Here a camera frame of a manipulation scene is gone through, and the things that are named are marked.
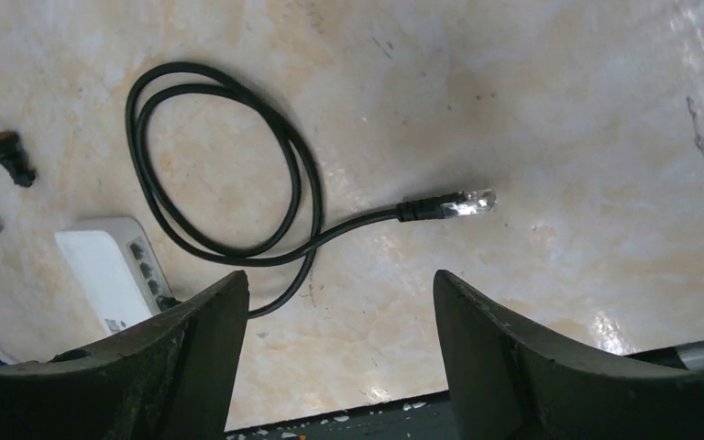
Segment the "white TP-Link switch box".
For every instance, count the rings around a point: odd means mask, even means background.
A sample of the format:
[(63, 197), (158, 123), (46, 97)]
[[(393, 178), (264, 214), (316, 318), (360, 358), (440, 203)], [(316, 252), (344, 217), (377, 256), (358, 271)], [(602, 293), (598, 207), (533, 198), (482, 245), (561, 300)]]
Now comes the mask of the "white TP-Link switch box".
[(109, 336), (180, 303), (135, 218), (84, 219), (54, 237)]

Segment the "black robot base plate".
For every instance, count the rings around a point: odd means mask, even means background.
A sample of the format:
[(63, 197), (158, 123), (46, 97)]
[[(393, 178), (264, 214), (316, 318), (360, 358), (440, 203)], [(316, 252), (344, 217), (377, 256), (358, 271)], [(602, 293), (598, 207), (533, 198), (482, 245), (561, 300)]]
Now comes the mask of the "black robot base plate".
[(228, 431), (224, 439), (458, 439), (449, 393), (328, 412)]

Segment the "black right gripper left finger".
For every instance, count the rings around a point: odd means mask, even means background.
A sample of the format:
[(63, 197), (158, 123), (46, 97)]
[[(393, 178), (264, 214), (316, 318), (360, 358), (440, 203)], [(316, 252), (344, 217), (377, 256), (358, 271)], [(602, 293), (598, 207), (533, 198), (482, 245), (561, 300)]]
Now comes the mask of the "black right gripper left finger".
[(248, 322), (235, 271), (47, 362), (0, 367), (0, 439), (221, 439)]

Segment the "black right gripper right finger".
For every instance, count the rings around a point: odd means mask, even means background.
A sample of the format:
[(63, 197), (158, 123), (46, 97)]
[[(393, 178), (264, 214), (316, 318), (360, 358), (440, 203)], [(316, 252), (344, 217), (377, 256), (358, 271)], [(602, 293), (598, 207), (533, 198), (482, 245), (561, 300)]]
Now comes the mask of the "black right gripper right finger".
[(434, 315), (463, 439), (704, 439), (704, 340), (616, 355), (447, 270)]

